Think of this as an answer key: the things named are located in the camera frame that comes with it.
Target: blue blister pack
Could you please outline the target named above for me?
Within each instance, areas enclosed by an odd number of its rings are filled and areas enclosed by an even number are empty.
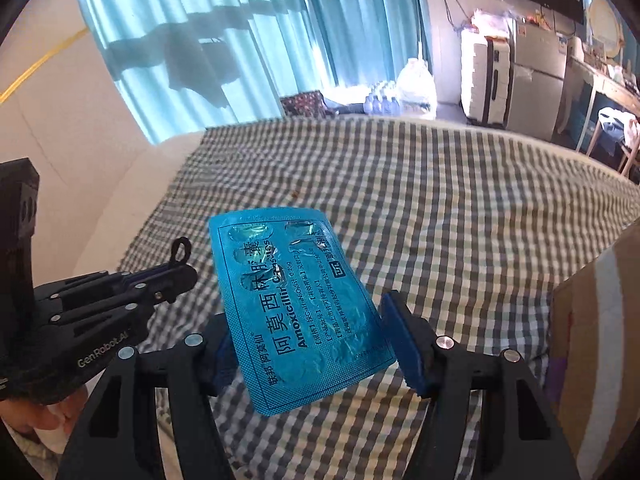
[[[254,408],[276,415],[396,361],[380,316],[320,211],[238,211],[209,222],[218,283]]]

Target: patterned fabric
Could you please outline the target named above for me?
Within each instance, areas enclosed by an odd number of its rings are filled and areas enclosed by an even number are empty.
[[[439,334],[469,349],[515,348],[542,378],[552,289],[640,216],[640,191],[559,148],[502,132],[373,118],[276,120],[207,132],[135,238],[122,269],[165,261],[188,236],[200,279],[150,322],[145,351],[220,312],[207,231],[230,210],[322,210],[375,304],[400,290]],[[166,398],[159,399],[161,410]],[[427,401],[397,365],[308,406],[265,418],[240,374],[211,399],[232,464],[250,478],[401,478]],[[459,465],[473,465],[470,400]]]
[[[280,103],[287,117],[324,119],[331,115],[328,107],[324,104],[324,96],[319,90],[282,97]]]

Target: round mirror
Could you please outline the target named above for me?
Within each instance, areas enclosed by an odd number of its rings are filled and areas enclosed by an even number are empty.
[[[607,0],[591,2],[587,9],[587,24],[592,37],[603,43],[607,57],[616,57],[624,36],[616,13]]]

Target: white wall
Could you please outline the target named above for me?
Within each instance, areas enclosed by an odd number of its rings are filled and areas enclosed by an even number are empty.
[[[431,55],[433,76],[436,81],[438,101],[458,104],[460,102],[460,37],[447,21],[443,0],[427,0],[431,21]],[[465,19],[455,0],[447,0],[453,22],[459,26]],[[520,14],[533,14],[540,9],[529,0],[459,0],[465,12],[471,16],[476,9],[501,14],[507,10]],[[544,9],[546,20],[553,26],[553,12]],[[555,13],[556,29],[563,34],[574,32],[574,22]]]
[[[0,45],[0,92],[82,28],[76,0],[31,0]],[[0,160],[28,156],[40,173],[36,284],[71,276],[120,179],[148,148],[90,34],[0,104]]]

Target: water bottle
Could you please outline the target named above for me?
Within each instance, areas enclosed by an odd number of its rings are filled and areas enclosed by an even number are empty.
[[[382,102],[377,94],[373,95],[373,115],[382,115]]]
[[[370,93],[362,105],[364,107],[364,113],[371,115],[373,113],[373,92]]]
[[[395,97],[391,98],[391,114],[396,117],[399,117],[400,115],[402,115],[400,110],[400,103],[398,102],[398,99],[396,99]]]
[[[382,96],[382,114],[391,115],[391,102],[386,98],[386,95]]]

